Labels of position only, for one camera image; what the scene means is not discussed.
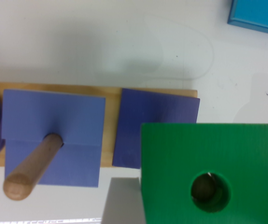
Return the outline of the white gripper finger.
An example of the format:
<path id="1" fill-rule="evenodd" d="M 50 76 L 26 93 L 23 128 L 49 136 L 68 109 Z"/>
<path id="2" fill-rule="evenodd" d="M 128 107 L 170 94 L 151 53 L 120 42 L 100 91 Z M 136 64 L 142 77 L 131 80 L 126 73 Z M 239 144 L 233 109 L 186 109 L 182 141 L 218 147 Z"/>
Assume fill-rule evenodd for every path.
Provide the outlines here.
<path id="1" fill-rule="evenodd" d="M 111 179 L 102 224 L 146 224 L 138 177 Z"/>

